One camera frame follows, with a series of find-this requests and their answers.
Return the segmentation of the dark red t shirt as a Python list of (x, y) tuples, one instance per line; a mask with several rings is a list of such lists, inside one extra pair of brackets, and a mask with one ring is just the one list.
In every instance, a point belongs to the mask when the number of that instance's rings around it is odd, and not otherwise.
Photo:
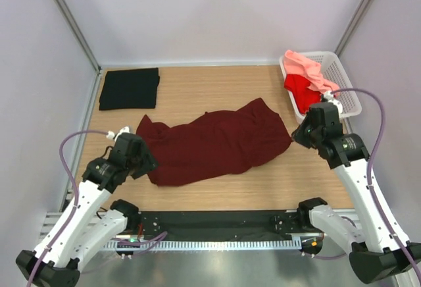
[(172, 187), (242, 174), (275, 159), (292, 143), (280, 115), (261, 98), (173, 127), (144, 116), (136, 133), (158, 162), (148, 174), (151, 183)]

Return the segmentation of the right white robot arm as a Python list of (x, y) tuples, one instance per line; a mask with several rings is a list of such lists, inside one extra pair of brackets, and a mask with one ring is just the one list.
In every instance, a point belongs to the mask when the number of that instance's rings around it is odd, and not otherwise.
[(360, 221), (357, 228), (340, 217), (323, 199), (302, 201), (297, 226), (327, 234), (348, 255), (365, 283), (407, 272), (420, 262), (420, 244), (411, 242), (395, 220), (374, 180), (369, 152), (357, 134), (344, 134), (338, 108), (330, 102), (310, 106), (292, 133), (294, 142), (318, 151), (344, 184)]

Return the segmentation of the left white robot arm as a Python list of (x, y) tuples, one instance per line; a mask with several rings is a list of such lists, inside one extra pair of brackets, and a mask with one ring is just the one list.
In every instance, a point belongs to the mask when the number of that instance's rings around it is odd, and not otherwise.
[(28, 286), (75, 286), (108, 241), (139, 228), (139, 209), (122, 199), (112, 203), (98, 224), (89, 225), (127, 177), (136, 179), (157, 167), (146, 143), (128, 127), (105, 135), (114, 141), (109, 154), (88, 163), (82, 181), (72, 183), (74, 197), (53, 228), (33, 250), (18, 254), (16, 265)]

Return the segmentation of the bright red t shirt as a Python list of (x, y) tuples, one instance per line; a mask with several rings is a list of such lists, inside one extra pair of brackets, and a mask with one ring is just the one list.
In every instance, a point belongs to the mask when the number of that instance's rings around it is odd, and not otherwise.
[(309, 88), (310, 82), (298, 74), (288, 74), (284, 88), (293, 94), (295, 104), (300, 114), (305, 115), (310, 106), (321, 102), (321, 93)]

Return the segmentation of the folded black t shirt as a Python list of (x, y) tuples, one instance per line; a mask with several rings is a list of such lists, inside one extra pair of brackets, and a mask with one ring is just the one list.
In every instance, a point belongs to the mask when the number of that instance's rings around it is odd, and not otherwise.
[(154, 109), (159, 83), (158, 68), (108, 71), (99, 97), (99, 110)]

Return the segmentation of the pink t shirt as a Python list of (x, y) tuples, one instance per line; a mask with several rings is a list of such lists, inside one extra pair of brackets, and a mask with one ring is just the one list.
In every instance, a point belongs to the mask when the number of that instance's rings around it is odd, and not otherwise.
[(287, 50), (284, 54), (284, 69), (287, 74), (300, 75), (310, 82), (308, 89), (325, 93), (336, 91), (339, 86), (326, 79), (322, 73), (321, 64), (306, 56)]

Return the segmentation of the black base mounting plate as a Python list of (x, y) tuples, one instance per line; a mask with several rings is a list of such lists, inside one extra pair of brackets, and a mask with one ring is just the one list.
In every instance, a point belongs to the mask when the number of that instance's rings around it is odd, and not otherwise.
[(166, 232), (166, 241), (263, 242), (289, 240), (294, 234), (321, 230), (303, 222), (296, 211), (143, 211), (125, 234), (150, 240)]

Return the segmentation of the aluminium front rail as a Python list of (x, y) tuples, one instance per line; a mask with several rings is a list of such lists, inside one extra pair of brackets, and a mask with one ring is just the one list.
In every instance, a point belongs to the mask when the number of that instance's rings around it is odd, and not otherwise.
[[(99, 212), (95, 213), (86, 226), (86, 229), (91, 228), (92, 226), (96, 225), (100, 219), (102, 219), (107, 211), (100, 210)], [(44, 239), (50, 233), (50, 231), (53, 229), (57, 221), (60, 219), (62, 213), (48, 213), (46, 215), (46, 218), (43, 222), (43, 226), (41, 227), (41, 231), (39, 234), (39, 239)]]

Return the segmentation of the right aluminium frame post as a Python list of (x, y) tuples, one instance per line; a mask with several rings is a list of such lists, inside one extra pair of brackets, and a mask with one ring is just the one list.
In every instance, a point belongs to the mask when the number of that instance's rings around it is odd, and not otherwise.
[(350, 42), (351, 38), (353, 37), (354, 33), (357, 31), (357, 28), (360, 26), (362, 20), (364, 19), (365, 15), (367, 14), (371, 4), (374, 0), (360, 0), (355, 12), (353, 13), (334, 53), (340, 57), (341, 54), (346, 49), (348, 43)]

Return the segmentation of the aluminium frame post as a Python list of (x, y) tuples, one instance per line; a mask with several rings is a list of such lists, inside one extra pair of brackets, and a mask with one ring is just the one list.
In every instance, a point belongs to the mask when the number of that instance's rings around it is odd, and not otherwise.
[(71, 32), (74, 34), (77, 42), (79, 43), (80, 47), (82, 48), (83, 52), (85, 53), (88, 61), (90, 62), (93, 69), (99, 73), (101, 71), (101, 65), (98, 63), (91, 47), (88, 45), (88, 42), (82, 33), (76, 19), (74, 18), (72, 11), (70, 10), (67, 2), (65, 0), (54, 0), (56, 3), (59, 11), (63, 15), (68, 27), (70, 28)]
[(354, 33), (357, 31), (357, 28), (360, 26), (362, 20), (364, 19), (365, 15), (367, 14), (371, 4), (374, 0), (360, 0), (355, 12), (353, 13), (334, 53), (340, 57), (341, 54), (346, 49), (348, 43), (350, 42), (351, 38), (353, 37)]

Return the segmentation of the left aluminium frame post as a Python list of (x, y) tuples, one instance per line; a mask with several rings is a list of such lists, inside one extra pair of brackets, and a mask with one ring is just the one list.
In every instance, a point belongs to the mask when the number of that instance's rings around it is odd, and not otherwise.
[(88, 42), (82, 33), (76, 19), (74, 18), (72, 11), (70, 10), (67, 2), (65, 0), (54, 0), (56, 3), (59, 11), (63, 15), (68, 27), (70, 28), (71, 32), (74, 34), (77, 42), (79, 43), (80, 47), (82, 48), (83, 52), (85, 53), (88, 61), (90, 62), (93, 69), (99, 73), (101, 71), (101, 65), (98, 63), (91, 47), (88, 45)]

